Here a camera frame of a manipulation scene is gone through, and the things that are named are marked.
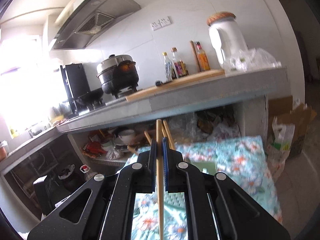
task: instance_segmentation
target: gray floor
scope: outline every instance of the gray floor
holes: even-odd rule
[[[306,85],[306,103],[320,114],[320,84]],[[308,127],[300,156],[286,162],[276,182],[283,225],[292,239],[300,233],[320,203],[320,116]]]

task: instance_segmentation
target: wooden chopstick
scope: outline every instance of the wooden chopstick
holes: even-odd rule
[[[148,134],[148,132],[147,132],[147,131],[144,131],[144,135],[146,136],[149,144],[151,145],[151,138],[150,138],[150,135]]]
[[[162,121],[160,119],[156,122],[156,140],[157,140],[157,195],[158,195],[158,215],[159,215],[159,232],[160,240],[163,240],[163,190],[164,190],[164,167],[162,154]]]
[[[128,150],[131,152],[131,153],[134,153],[135,155],[139,155],[139,153],[133,149],[131,146],[128,145]]]
[[[168,140],[169,140],[169,147],[170,147],[170,149],[175,150],[176,147],[174,146],[174,141],[172,139],[167,121],[163,120],[163,124],[164,124],[165,131],[167,132],[167,136],[168,136]]]
[[[164,126],[162,126],[162,134],[163,134],[163,137],[168,137],[167,132],[166,132]]]

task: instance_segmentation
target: stainless steel range hood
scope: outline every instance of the stainless steel range hood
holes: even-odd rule
[[[55,35],[58,49],[84,49],[111,26],[141,7],[134,0],[84,0]]]

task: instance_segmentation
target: sauce bottle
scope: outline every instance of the sauce bottle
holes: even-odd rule
[[[176,73],[174,72],[172,62],[169,59],[167,53],[163,52],[162,55],[164,56],[165,76],[166,76],[166,81],[168,82],[177,77],[176,77]]]
[[[181,58],[178,55],[177,49],[175,47],[171,48],[172,51],[172,61],[174,64],[174,67],[177,71],[178,78],[188,75],[188,71],[186,69],[186,65],[183,63]]]
[[[210,70],[209,62],[205,51],[201,48],[200,42],[196,42],[197,45],[197,57],[201,67],[201,71]]]

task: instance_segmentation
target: cutting board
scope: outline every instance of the cutting board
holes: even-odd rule
[[[189,75],[186,77],[174,79],[173,81],[166,83],[166,84],[162,84],[158,87],[154,86],[154,87],[150,87],[150,88],[147,88],[144,90],[140,90],[136,93],[133,93],[132,95],[127,96],[126,99],[127,99],[127,101],[135,101],[138,99],[148,98],[148,97],[155,95],[155,94],[165,93],[170,90],[174,90],[179,87],[186,86],[186,84],[189,84],[189,83],[193,83],[193,82],[197,82],[200,80],[204,80],[204,79],[216,77],[216,76],[221,76],[221,75],[224,75],[223,69],[219,69],[219,70],[213,69],[213,70],[209,70],[209,71],[200,72],[200,73]]]

